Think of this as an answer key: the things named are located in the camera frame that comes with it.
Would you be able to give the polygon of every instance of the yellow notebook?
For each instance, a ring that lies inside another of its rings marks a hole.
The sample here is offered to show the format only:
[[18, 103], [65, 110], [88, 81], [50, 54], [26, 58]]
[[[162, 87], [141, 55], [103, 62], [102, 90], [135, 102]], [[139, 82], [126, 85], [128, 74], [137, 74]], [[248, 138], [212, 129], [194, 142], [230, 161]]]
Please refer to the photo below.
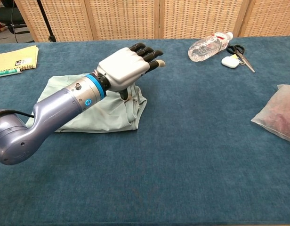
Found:
[[15, 51], [0, 53], [0, 72], [12, 69], [36, 68], [38, 47], [30, 46]]

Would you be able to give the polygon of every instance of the woven screen panel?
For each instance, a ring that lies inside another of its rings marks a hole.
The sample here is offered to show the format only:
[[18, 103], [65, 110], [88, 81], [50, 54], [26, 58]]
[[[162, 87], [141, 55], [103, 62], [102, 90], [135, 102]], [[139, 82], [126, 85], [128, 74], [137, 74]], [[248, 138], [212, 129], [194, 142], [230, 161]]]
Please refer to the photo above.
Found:
[[241, 36], [290, 35], [290, 0], [256, 0]]
[[242, 0], [163, 0], [160, 38], [204, 38], [233, 32]]
[[40, 7], [36, 0], [18, 0], [16, 5], [23, 16], [27, 18], [26, 24], [35, 36], [35, 41], [49, 42], [49, 32], [46, 23], [42, 17]]
[[93, 40], [84, 0], [41, 2], [56, 41]]
[[95, 40], [153, 39], [158, 36], [158, 0], [85, 2], [89, 6]]

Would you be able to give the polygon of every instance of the plastic bag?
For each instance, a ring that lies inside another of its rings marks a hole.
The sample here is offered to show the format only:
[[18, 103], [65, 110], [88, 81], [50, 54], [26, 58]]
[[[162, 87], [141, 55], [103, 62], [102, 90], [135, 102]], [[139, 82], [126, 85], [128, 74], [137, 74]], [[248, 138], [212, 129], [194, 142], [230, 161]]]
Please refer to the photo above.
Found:
[[278, 91], [251, 121], [290, 141], [290, 85], [277, 87]]

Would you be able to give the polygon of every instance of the light green towel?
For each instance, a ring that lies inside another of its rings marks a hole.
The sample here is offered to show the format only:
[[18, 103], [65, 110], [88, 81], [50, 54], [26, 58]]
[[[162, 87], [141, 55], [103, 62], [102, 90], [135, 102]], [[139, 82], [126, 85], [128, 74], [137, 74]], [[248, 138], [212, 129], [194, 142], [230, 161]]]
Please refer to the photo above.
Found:
[[[85, 75], [51, 77], [37, 102]], [[135, 84], [128, 87], [128, 94], [128, 100], [123, 101], [119, 93], [107, 91], [103, 100], [76, 116], [55, 132], [105, 133], [138, 129], [147, 99], [142, 96], [140, 88]], [[34, 119], [29, 118], [26, 126], [30, 128], [33, 122]]]

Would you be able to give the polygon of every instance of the gray robotic arm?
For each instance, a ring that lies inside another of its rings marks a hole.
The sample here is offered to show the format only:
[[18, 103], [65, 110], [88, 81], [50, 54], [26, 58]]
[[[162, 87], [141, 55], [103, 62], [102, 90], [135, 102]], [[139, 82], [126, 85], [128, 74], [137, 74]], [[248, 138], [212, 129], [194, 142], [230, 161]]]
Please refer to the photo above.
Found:
[[[122, 48], [102, 60], [93, 73], [36, 103], [33, 115], [0, 110], [0, 162], [13, 165], [30, 158], [50, 134], [102, 100], [107, 90], [127, 99], [128, 86], [165, 65], [162, 60], [154, 60], [162, 54], [143, 43]], [[32, 127], [27, 128], [17, 113], [34, 117]]]

